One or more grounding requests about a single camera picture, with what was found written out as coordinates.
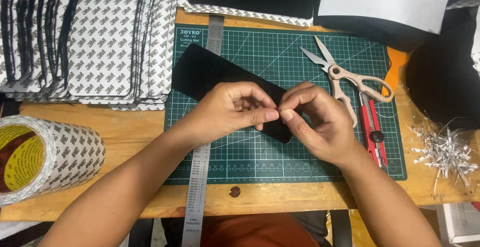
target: forearm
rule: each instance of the forearm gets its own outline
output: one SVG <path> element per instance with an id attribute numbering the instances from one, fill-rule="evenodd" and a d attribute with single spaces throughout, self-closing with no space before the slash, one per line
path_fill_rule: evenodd
<path id="1" fill-rule="evenodd" d="M 377 167 L 363 148 L 356 154 L 342 173 L 375 244 L 439 247 L 433 229 L 405 190 Z"/>
<path id="2" fill-rule="evenodd" d="M 148 202 L 193 148 L 166 132 L 100 178 L 60 215 L 40 246 L 118 246 Z"/>

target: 3m tape roll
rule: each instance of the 3m tape roll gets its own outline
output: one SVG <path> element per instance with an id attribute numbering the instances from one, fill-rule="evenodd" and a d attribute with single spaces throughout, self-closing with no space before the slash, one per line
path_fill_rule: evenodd
<path id="1" fill-rule="evenodd" d="M 0 207 L 81 185 L 103 164 L 105 145 L 88 127 L 28 116 L 0 119 Z"/>

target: green cutting mat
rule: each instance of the green cutting mat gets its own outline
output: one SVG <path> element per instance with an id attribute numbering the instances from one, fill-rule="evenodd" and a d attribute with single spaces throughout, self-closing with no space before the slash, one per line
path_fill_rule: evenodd
<path id="1" fill-rule="evenodd" d="M 202 47 L 207 43 L 208 26 L 176 24 L 174 61 L 177 62 L 189 43 Z M 330 91 L 328 77 L 313 64 L 299 46 L 321 56 L 314 35 L 319 36 L 335 61 L 346 70 L 385 78 L 389 66 L 387 48 L 368 39 L 338 33 L 224 27 L 222 57 L 288 90 L 304 80 Z M 346 79 L 342 90 L 352 100 L 358 115 L 358 92 Z M 165 129 L 169 128 L 198 102 L 173 90 L 165 108 Z M 386 171 L 395 180 L 406 180 L 399 120 L 395 99 L 375 103 L 381 131 L 385 134 L 388 158 Z M 360 120 L 355 134 L 363 143 Z M 166 185 L 189 183 L 191 153 L 165 182 Z M 208 184 L 295 183 L 343 180 L 339 169 L 311 155 L 295 137 L 288 144 L 248 127 L 212 142 Z"/>

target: left hand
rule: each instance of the left hand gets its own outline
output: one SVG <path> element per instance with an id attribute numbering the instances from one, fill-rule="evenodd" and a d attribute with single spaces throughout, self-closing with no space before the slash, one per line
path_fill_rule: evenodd
<path id="1" fill-rule="evenodd" d="M 196 147 L 249 126 L 261 131 L 263 123 L 278 118 L 276 104 L 257 84 L 219 83 L 171 129 L 189 132 Z"/>

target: wooden desk surface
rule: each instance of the wooden desk surface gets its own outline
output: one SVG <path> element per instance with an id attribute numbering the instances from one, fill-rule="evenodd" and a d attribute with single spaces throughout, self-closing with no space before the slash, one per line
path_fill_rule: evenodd
<path id="1" fill-rule="evenodd" d="M 176 23 L 208 24 L 207 14 L 177 12 Z M 325 31 L 319 26 L 304 28 L 271 21 L 225 16 L 225 26 L 297 29 Z M 403 151 L 408 180 L 398 182 L 417 205 L 440 204 L 462 201 L 480 201 L 480 171 L 470 175 L 471 189 L 466 189 L 459 181 L 454 186 L 454 178 L 441 179 L 437 185 L 437 197 L 433 187 L 436 177 L 434 169 L 422 164 L 414 164 L 419 154 L 411 148 L 422 148 L 422 142 L 407 126 L 420 126 L 423 115 L 410 101 L 403 86 L 405 73 L 399 79 L 396 94 L 398 120 L 403 141 Z M 83 191 L 108 171 L 123 163 L 146 146 L 163 131 L 164 111 L 113 111 L 108 107 L 81 104 L 41 104 L 24 103 L 20 113 L 33 117 L 56 120 L 92 127 L 103 137 L 106 145 L 105 163 L 99 174 L 82 186 L 54 194 L 43 195 L 3 207 L 0 221 L 53 221 Z M 471 135 L 472 148 L 477 150 L 477 139 Z M 477 164 L 477 152 L 472 154 Z M 240 196 L 232 198 L 232 187 L 240 188 Z M 141 214 L 144 218 L 180 217 L 185 214 L 188 186 L 163 186 Z M 325 183 L 258 183 L 258 184 L 215 184 L 206 190 L 205 215 L 226 215 L 245 213 L 277 213 L 356 208 L 348 186 L 344 182 Z"/>

